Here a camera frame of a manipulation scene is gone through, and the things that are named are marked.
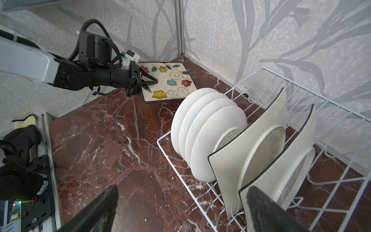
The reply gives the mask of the square white plate rear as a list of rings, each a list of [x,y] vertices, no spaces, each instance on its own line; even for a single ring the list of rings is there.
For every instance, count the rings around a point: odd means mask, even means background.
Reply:
[[[279,154],[274,162],[269,165],[253,181],[239,190],[243,204],[247,232],[254,232],[252,220],[252,204],[256,200],[248,200],[247,194],[253,187],[259,188],[279,209],[287,210],[299,191],[309,168],[312,164],[315,149],[316,107],[311,105],[310,113],[296,138]]]

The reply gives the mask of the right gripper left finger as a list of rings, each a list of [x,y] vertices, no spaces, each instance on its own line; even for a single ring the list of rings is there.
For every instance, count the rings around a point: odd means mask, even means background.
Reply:
[[[89,205],[63,225],[60,232],[110,232],[112,230],[119,192],[111,185]]]

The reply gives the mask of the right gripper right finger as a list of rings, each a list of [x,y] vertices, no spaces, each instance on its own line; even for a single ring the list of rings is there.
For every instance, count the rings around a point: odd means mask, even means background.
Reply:
[[[251,187],[246,195],[253,232],[308,232],[309,230],[284,211],[258,187]]]

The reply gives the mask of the black glove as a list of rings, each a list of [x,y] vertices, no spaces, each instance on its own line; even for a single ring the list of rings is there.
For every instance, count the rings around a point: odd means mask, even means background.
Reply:
[[[1,140],[1,200],[31,201],[47,188],[48,177],[31,169],[30,151],[41,143],[35,125],[15,129]]]

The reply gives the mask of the square white plate black rim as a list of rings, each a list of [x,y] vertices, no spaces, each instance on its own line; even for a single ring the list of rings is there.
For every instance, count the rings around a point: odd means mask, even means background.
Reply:
[[[261,174],[284,149],[286,101],[286,91],[281,89],[258,119],[208,157],[228,218],[242,208],[239,190]]]

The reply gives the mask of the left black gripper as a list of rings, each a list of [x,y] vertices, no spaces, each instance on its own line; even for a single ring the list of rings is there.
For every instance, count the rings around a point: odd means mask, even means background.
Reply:
[[[77,61],[56,56],[59,67],[53,87],[77,91],[108,86],[124,88],[130,96],[140,93],[141,88],[152,92],[149,86],[158,83],[146,67],[133,61],[129,68],[121,68],[122,56],[112,39],[81,31],[78,40]]]

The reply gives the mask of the left green circuit board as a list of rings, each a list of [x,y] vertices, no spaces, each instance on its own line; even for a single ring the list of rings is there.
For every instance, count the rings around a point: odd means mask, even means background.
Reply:
[[[1,226],[9,224],[20,216],[21,203],[1,200]]]

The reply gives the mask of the square floral plate black rim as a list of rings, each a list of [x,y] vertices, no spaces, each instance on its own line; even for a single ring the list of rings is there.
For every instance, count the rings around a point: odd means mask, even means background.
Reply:
[[[198,89],[182,63],[140,62],[139,65],[158,81],[148,90],[142,89],[145,103],[182,100]]]

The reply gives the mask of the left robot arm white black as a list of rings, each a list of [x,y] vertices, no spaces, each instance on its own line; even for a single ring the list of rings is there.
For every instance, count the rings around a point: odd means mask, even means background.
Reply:
[[[158,83],[138,64],[138,56],[122,53],[106,28],[89,19],[79,32],[73,53],[64,58],[41,50],[37,44],[1,31],[1,71],[65,90],[89,88],[102,95],[102,86],[125,89],[136,95]]]

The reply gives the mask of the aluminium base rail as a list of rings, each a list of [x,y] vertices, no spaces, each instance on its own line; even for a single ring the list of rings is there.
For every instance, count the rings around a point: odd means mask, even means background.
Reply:
[[[51,151],[49,123],[53,117],[44,113],[37,116],[36,128],[41,133],[41,143],[30,151],[31,169],[48,177],[49,184],[41,195],[31,201],[10,199],[21,203],[20,216],[1,226],[2,232],[56,232],[61,228],[61,215],[56,175]],[[14,127],[1,133],[1,140]]]

